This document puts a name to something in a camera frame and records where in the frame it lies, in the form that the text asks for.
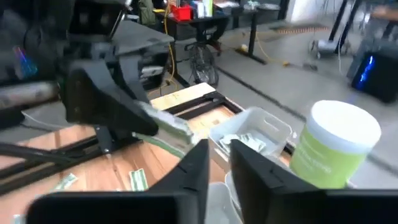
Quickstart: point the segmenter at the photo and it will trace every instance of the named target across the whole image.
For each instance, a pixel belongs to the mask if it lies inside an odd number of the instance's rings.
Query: white lid
[[[371,114],[340,101],[316,102],[307,128],[323,144],[348,152],[370,151],[381,137],[380,125]]]

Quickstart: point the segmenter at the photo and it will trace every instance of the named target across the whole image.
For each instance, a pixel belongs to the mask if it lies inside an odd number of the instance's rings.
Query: blue light
[[[362,88],[364,82],[368,79],[369,72],[374,67],[374,61],[375,60],[373,59],[373,56],[370,56],[368,65],[365,67],[365,69],[361,75],[361,79],[359,80],[359,82],[356,85],[357,88]]]

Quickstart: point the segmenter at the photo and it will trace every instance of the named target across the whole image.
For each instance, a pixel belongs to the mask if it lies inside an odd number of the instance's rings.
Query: wheel
[[[205,44],[196,44],[190,50],[190,66],[195,83],[205,82],[213,87],[218,85],[218,72],[213,54]]]

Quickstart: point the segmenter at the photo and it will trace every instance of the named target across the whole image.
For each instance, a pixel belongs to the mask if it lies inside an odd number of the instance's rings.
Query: desk
[[[151,103],[158,109],[166,109],[171,106],[198,98],[215,89],[206,83],[186,88],[175,93],[154,99]],[[226,121],[233,115],[226,108],[217,108],[202,114],[189,121],[194,131],[209,129],[218,123]],[[93,128],[88,126],[72,126],[59,131],[45,134],[28,141],[20,142],[26,146],[42,147],[46,149],[58,148],[64,145],[88,138],[95,134]],[[283,154],[281,159],[288,163],[290,156]],[[179,161],[179,158],[167,151],[146,142],[140,142],[125,147],[112,154],[109,160],[106,156],[79,164],[71,169],[42,179],[26,187],[17,189],[0,197],[0,223],[11,223],[14,214],[22,214],[27,206],[37,195],[46,194],[54,188],[59,181],[69,173],[75,174],[79,179],[67,190],[69,191],[115,191],[116,189],[130,190],[128,172],[143,168],[146,173],[149,186],[154,185],[159,179],[168,173]],[[15,164],[17,159],[0,156],[0,169]],[[210,164],[210,182],[224,181],[224,171],[214,162]]]
[[[257,15],[261,12],[267,12],[267,11],[270,11],[270,10],[265,10],[265,9],[250,10],[250,11],[244,10],[241,12],[232,12],[231,14],[217,14],[217,15],[214,15],[213,17],[196,18],[196,19],[192,19],[190,21],[178,21],[174,17],[169,16],[167,18],[167,29],[168,29],[169,35],[174,37],[174,40],[177,40],[177,25],[179,25],[179,24],[193,24],[193,23],[201,23],[201,22],[211,21],[213,19],[222,19],[222,18],[229,18],[229,17],[235,18],[235,17],[239,17],[239,16],[243,16],[243,15],[252,15],[248,51],[241,50],[240,48],[236,49],[235,51],[245,57],[249,57],[249,58],[265,65],[266,61],[260,57],[255,56],[253,54],[253,52],[254,52],[254,43],[256,41],[256,32],[257,32]],[[165,12],[155,12],[155,14],[158,19],[164,20]],[[173,54],[173,58],[174,58],[173,77],[175,77],[175,79],[185,88],[189,87],[190,86],[189,82],[187,82],[183,77],[181,77],[180,74],[178,74],[177,60],[176,60],[176,54],[175,54],[175,42],[172,42],[171,47],[172,47],[172,54]],[[220,69],[220,67],[217,67],[217,68],[224,73],[228,73],[227,71]]]

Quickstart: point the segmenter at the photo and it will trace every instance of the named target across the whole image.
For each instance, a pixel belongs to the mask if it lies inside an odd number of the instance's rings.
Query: green label
[[[366,158],[323,145],[304,128],[290,162],[297,176],[320,189],[340,189]]]

